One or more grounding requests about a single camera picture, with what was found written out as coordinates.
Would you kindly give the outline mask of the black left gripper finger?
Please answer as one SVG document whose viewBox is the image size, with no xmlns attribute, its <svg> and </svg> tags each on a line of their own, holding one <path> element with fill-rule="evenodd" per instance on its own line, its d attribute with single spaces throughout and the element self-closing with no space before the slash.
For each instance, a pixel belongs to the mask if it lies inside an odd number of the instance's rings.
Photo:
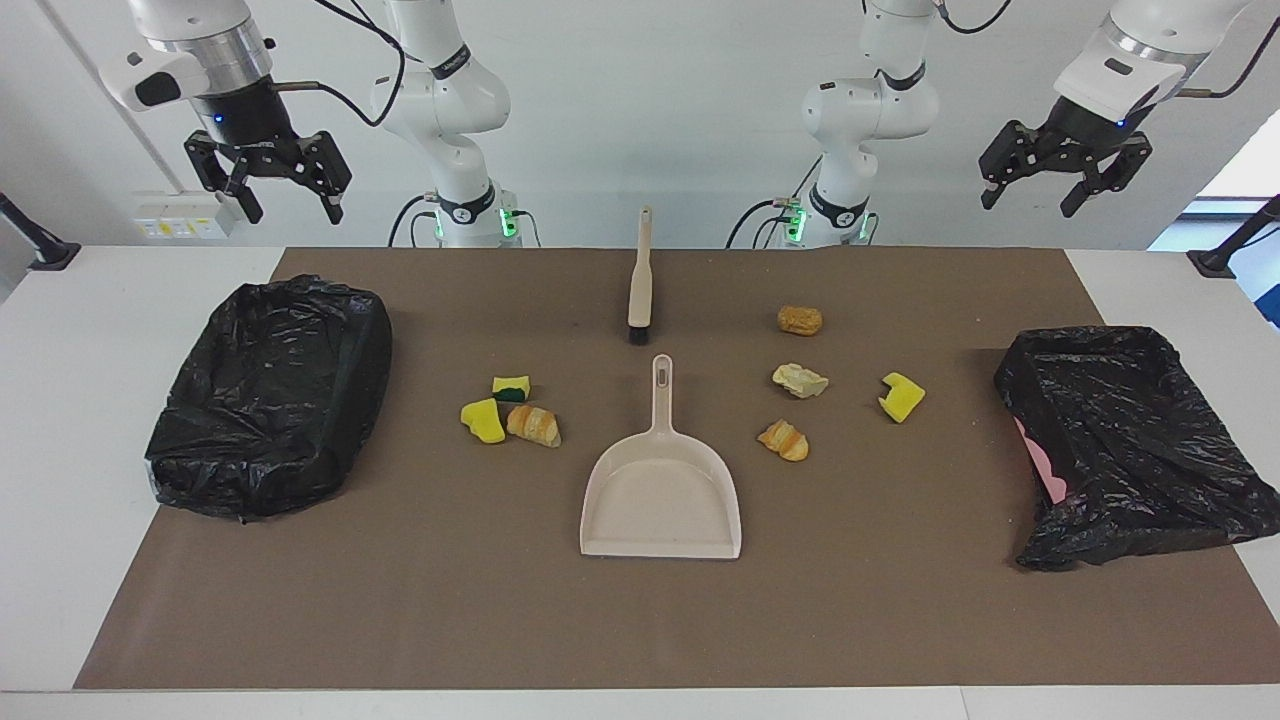
<svg viewBox="0 0 1280 720">
<path fill-rule="evenodd" d="M 1148 140 L 1125 140 L 1117 146 L 1111 163 L 1100 169 L 1098 161 L 1093 159 L 1083 160 L 1082 179 L 1071 188 L 1061 201 L 1061 213 L 1065 218 L 1071 218 L 1080 206 L 1103 191 L 1120 192 L 1142 168 L 1152 154 Z"/>
<path fill-rule="evenodd" d="M 986 188 L 980 193 L 983 209 L 993 209 L 1000 196 L 1015 181 L 1039 173 L 1042 128 L 1030 128 L 1010 120 L 980 155 L 980 176 Z"/>
</svg>

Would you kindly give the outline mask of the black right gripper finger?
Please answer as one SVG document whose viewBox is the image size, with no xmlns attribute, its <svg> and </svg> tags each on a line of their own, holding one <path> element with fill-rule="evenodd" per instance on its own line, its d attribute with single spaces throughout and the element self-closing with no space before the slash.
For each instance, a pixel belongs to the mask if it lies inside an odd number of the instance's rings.
<svg viewBox="0 0 1280 720">
<path fill-rule="evenodd" d="M 202 187 L 236 200 L 246 219 L 251 224 L 259 224 L 262 219 L 262 208 L 248 187 L 248 158 L 232 149 L 232 169 L 228 172 L 220 163 L 220 150 L 223 146 L 218 145 L 207 132 L 193 132 L 186 141 L 187 156 Z"/>
<path fill-rule="evenodd" d="M 351 182 L 351 170 L 329 132 L 300 140 L 303 184 L 320 199 L 328 220 L 339 224 L 344 211 L 342 197 Z"/>
</svg>

